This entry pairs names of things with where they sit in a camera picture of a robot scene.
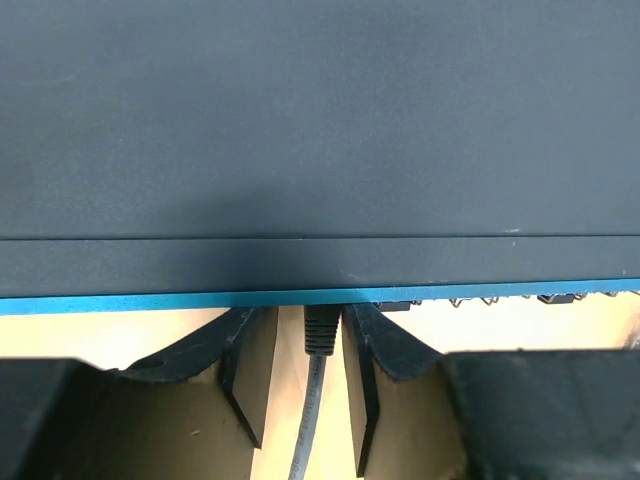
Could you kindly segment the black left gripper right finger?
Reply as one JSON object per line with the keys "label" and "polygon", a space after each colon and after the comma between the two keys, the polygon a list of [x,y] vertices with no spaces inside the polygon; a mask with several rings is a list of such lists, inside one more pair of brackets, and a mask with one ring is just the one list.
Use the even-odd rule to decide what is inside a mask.
{"label": "black left gripper right finger", "polygon": [[364,479],[635,479],[639,353],[443,354],[374,305],[342,340]]}

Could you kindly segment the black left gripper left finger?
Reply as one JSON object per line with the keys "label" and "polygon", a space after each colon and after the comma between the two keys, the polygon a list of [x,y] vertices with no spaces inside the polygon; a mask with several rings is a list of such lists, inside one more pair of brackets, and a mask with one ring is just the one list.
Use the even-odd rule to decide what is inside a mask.
{"label": "black left gripper left finger", "polygon": [[126,369],[1,362],[5,479],[247,479],[263,441],[276,308],[233,308]]}

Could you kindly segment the teal network switch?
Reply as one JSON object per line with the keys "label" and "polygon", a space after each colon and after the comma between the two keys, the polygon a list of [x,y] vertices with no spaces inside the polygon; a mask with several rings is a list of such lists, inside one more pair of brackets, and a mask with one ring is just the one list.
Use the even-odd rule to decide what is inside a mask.
{"label": "teal network switch", "polygon": [[5,1],[5,315],[639,287],[635,1]]}

